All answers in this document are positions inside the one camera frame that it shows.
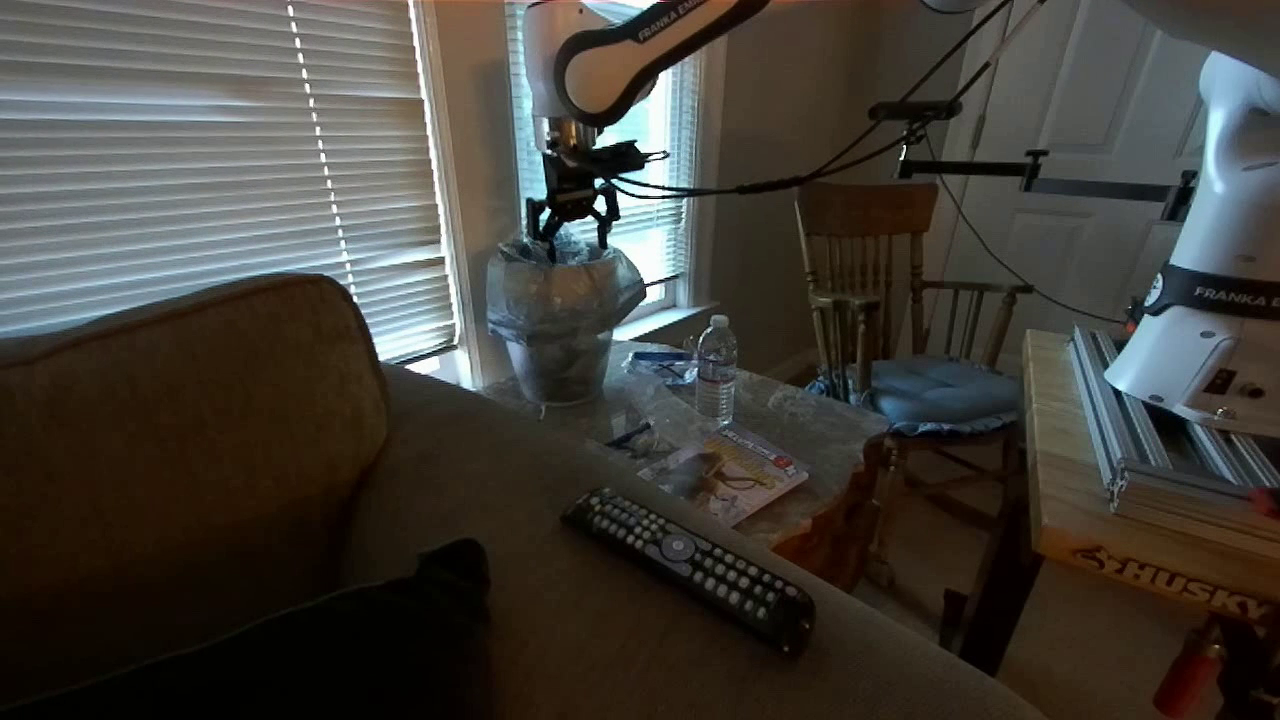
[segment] tv remote control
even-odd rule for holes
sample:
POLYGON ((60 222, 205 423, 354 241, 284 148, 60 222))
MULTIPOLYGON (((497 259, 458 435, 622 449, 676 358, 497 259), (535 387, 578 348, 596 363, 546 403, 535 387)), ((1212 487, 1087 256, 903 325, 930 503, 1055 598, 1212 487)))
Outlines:
POLYGON ((678 529, 631 496, 591 487, 564 512, 564 524, 676 581, 781 655, 801 655, 813 638, 816 610, 804 587, 678 529))

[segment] white wall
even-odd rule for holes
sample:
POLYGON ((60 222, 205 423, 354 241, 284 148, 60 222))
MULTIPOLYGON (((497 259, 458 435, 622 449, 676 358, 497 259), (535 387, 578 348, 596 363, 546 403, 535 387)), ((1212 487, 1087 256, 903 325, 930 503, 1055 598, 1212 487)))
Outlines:
MULTIPOLYGON (((509 48, 501 0, 437 0, 456 164, 456 234, 469 259, 469 307, 483 307, 483 253, 521 222, 509 133, 509 48)), ((867 105, 897 100, 968 19, 929 16, 913 0, 777 0, 729 38, 720 184, 807 172, 862 130, 867 105)), ((788 191, 715 200, 709 296, 735 322, 744 363, 788 372, 813 358, 788 191)), ((478 363, 483 315, 469 315, 478 363)))

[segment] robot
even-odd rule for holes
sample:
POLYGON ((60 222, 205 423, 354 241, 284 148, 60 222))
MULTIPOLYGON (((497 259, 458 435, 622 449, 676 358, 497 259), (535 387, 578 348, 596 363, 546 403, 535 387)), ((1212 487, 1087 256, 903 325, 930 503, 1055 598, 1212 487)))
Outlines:
MULTIPOLYGON (((596 222, 609 246, 609 178, 643 167, 636 148, 596 148, 643 90, 768 0, 532 0, 528 83, 543 122, 546 196, 528 200, 539 246, 596 222)), ((1141 327, 1106 384, 1223 433, 1280 435, 1280 4, 1129 0, 1155 27, 1216 48, 1201 73, 1207 139, 1201 189, 1141 327)))

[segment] window blinds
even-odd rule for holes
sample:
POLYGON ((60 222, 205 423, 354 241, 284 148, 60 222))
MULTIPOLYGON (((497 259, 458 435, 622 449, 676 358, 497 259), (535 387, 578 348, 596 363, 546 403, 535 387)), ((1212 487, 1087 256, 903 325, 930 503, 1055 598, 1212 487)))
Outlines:
MULTIPOLYGON (((517 122, 517 167, 528 196, 543 196, 543 167, 535 153, 532 93, 522 81, 522 0, 509 0, 509 48, 512 48, 512 122, 517 122)), ((698 130, 698 56, 676 64, 654 81, 654 90, 596 146, 636 139, 639 153, 669 153, 669 160, 649 164, 636 181, 649 184, 691 184, 694 172, 694 130, 698 130)), ((649 286, 672 286, 689 277, 689 200, 669 191, 618 196, 618 224, 611 246, 631 256, 649 286)))
POLYGON ((5 0, 0 336, 257 273, 452 345, 405 0, 5 0))

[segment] plastic bottle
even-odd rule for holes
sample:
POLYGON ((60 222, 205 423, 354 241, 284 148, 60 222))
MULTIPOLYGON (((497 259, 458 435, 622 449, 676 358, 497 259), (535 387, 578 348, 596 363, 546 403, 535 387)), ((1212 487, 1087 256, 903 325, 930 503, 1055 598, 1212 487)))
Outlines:
POLYGON ((735 336, 729 315, 711 315, 711 325, 694 336, 694 410, 709 423, 732 423, 735 403, 735 336))

